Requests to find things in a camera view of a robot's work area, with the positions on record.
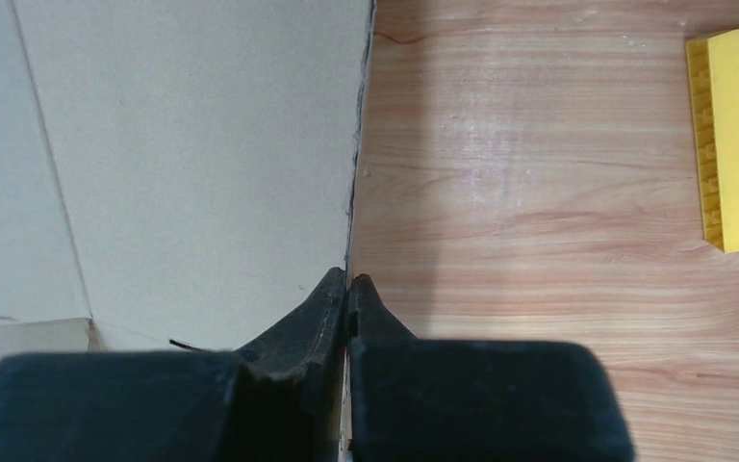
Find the cardboard box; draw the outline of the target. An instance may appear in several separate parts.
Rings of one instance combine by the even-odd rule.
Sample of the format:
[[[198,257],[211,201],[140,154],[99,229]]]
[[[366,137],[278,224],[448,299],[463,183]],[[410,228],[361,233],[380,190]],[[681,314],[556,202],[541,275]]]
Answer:
[[[0,1],[0,359],[234,349],[346,259],[371,1]]]

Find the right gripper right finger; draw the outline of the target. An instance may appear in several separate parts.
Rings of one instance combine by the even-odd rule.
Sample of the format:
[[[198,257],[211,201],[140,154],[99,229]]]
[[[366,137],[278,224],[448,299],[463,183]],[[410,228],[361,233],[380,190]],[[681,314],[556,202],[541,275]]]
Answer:
[[[351,283],[348,344],[357,461],[631,461],[608,373],[557,341],[426,340]]]

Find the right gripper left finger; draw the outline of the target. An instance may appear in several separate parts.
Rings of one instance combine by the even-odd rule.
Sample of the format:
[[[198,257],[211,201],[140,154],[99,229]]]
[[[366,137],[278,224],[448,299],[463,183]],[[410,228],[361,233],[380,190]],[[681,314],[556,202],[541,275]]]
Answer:
[[[0,461],[334,461],[346,278],[234,350],[0,360]]]

